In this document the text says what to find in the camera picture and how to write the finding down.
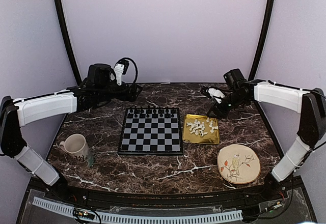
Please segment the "black grey chess board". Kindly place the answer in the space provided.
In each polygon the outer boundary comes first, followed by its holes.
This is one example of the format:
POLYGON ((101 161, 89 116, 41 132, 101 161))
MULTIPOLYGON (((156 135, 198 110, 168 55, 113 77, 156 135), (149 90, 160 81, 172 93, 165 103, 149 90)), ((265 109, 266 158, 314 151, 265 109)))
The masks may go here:
POLYGON ((179 109, 130 107, 125 111, 120 155, 183 155, 179 109))

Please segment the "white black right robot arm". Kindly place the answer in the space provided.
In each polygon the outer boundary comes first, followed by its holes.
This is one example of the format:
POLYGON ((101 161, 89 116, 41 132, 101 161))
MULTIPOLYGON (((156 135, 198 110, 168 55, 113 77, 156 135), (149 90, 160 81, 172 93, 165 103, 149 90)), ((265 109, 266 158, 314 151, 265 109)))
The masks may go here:
POLYGON ((226 89, 209 86, 201 90, 214 100, 209 114, 225 119, 239 106, 256 103, 261 105, 277 139, 293 141, 281 143, 284 156, 270 173, 273 181, 260 188, 260 196, 270 201, 280 191, 277 182, 284 181, 313 152, 325 146, 325 94, 319 88, 304 89, 264 79, 247 80, 239 69, 228 71, 224 79, 226 89))

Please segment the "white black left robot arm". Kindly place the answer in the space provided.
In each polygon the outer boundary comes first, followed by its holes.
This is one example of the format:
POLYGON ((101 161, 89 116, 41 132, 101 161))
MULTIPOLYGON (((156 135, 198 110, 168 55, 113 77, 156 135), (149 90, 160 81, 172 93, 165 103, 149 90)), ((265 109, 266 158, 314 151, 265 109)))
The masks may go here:
POLYGON ((65 178, 25 141, 21 128, 59 115, 97 109, 112 100, 134 102, 142 87, 137 84, 138 68, 131 58, 108 64, 89 66, 87 77, 81 84, 58 92, 29 98, 1 101, 1 156, 15 159, 38 177, 61 202, 72 197, 64 183, 65 178))

